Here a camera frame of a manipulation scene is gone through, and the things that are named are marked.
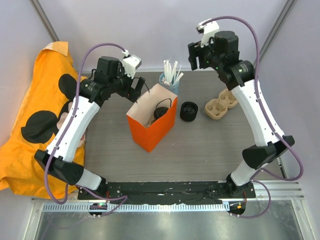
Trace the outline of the orange paper bag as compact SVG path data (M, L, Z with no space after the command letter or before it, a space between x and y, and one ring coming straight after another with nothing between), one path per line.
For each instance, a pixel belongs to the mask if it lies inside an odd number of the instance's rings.
M126 113L132 139L147 152L172 129L176 120L178 96L155 84Z

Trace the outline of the brown pulp cup carrier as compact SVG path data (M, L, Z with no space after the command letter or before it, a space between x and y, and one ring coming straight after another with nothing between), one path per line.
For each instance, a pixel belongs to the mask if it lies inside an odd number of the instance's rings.
M228 109L234 108L238 100L228 89L224 89L218 95L218 98L211 99L204 107L204 112L213 120L219 120L224 117Z

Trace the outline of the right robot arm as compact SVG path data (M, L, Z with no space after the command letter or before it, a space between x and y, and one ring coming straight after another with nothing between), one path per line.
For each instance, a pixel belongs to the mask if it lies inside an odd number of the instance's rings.
M295 140L279 128L261 88L255 87L255 69L250 61L240 59L238 36L233 31L200 33L200 41L188 44L191 69L213 68L217 72L240 104L254 137L255 144L242 151L242 162L226 178L226 193L236 198L262 167L285 153Z

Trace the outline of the black plastic cup lid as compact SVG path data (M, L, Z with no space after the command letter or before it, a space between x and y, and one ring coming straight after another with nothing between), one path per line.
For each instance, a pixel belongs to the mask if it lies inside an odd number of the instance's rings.
M155 120L158 120L159 118L161 118L163 115L165 115L168 111L167 107L161 106L161 107L157 107L154 112L153 112L153 117Z

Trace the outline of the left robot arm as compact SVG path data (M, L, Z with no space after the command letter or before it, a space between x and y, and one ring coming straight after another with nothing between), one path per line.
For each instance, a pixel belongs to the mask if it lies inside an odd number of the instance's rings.
M112 94L127 98L132 103L141 95L145 79L139 77L132 87L136 70L142 60L129 55L119 60L102 56L97 61L92 79L80 83L79 96L75 97L71 109L54 140L46 150L37 150L34 157L48 174L70 186L89 190L93 198L100 200L106 196L108 184L105 178L86 170L75 163L78 144L93 117Z

